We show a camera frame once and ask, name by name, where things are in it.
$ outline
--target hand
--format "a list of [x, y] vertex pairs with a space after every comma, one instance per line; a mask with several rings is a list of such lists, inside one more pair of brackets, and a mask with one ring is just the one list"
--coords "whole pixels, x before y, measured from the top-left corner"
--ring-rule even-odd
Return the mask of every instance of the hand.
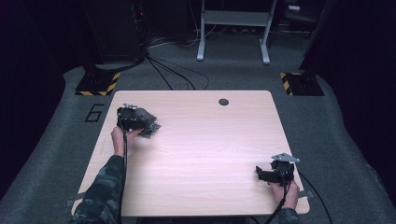
[[[126, 132], [127, 147], [128, 150], [132, 150], [134, 144], [134, 138], [142, 132], [143, 129], [133, 130], [131, 132]], [[115, 127], [113, 132], [111, 132], [111, 139], [113, 140], [114, 155], [123, 157], [123, 133], [120, 127]]]
[[[279, 186], [276, 183], [269, 183], [274, 192], [275, 200], [277, 203], [283, 199], [284, 196], [284, 187]], [[294, 180], [292, 180], [287, 186], [286, 189], [289, 189], [288, 194], [286, 195], [286, 201], [283, 204], [282, 208], [292, 208], [296, 209], [297, 202], [299, 198], [300, 187], [296, 184]]]

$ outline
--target camouflage sleeve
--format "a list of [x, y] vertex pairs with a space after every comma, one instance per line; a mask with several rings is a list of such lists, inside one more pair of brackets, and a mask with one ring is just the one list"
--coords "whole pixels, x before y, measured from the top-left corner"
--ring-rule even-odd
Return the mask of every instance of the camouflage sleeve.
[[108, 159], [85, 192], [71, 223], [117, 223], [123, 169], [121, 156]]
[[282, 208], [278, 213], [279, 224], [300, 224], [296, 210], [292, 208]]

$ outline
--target table top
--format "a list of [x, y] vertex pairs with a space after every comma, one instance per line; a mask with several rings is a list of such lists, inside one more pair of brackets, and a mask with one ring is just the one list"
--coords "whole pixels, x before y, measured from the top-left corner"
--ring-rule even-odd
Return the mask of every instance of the table top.
[[[227, 99], [227, 105], [220, 105]], [[125, 217], [250, 216], [276, 209], [256, 165], [271, 171], [272, 156], [290, 147], [269, 91], [118, 91], [99, 134], [79, 192], [113, 154], [110, 133], [123, 104], [145, 108], [162, 127], [137, 137], [128, 154]], [[295, 170], [294, 179], [303, 190]], [[300, 198], [297, 212], [309, 211]]]

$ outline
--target hazard tape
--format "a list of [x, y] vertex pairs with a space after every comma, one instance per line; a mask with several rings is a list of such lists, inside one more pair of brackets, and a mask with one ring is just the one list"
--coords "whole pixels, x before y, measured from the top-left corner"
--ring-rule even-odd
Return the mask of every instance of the hazard tape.
[[110, 95], [113, 92], [114, 88], [116, 88], [117, 81], [119, 80], [120, 73], [114, 75], [113, 79], [111, 80], [110, 85], [108, 86], [106, 91], [76, 91], [76, 95], [85, 95], [85, 96], [92, 96], [92, 95]]
[[301, 73], [280, 73], [280, 78], [282, 78], [283, 87], [285, 88], [286, 94], [293, 95], [293, 92], [291, 91], [290, 84], [288, 82], [286, 74], [299, 76]]

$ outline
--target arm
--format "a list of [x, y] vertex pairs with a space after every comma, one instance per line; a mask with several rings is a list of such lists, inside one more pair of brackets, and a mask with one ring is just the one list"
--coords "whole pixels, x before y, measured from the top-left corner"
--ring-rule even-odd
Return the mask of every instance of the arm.
[[[269, 183], [274, 192], [274, 196], [277, 203], [283, 198], [284, 187], [279, 186], [276, 183]], [[286, 201], [282, 206], [282, 209], [278, 213], [280, 224], [300, 224], [300, 219], [297, 216], [295, 208], [297, 206], [300, 188], [293, 180], [290, 182], [288, 194], [286, 195]]]
[[[141, 132], [128, 132], [127, 146], [132, 150], [134, 138]], [[123, 133], [118, 127], [111, 133], [114, 155], [99, 171], [84, 199], [76, 208], [72, 223], [117, 223], [123, 174]]]

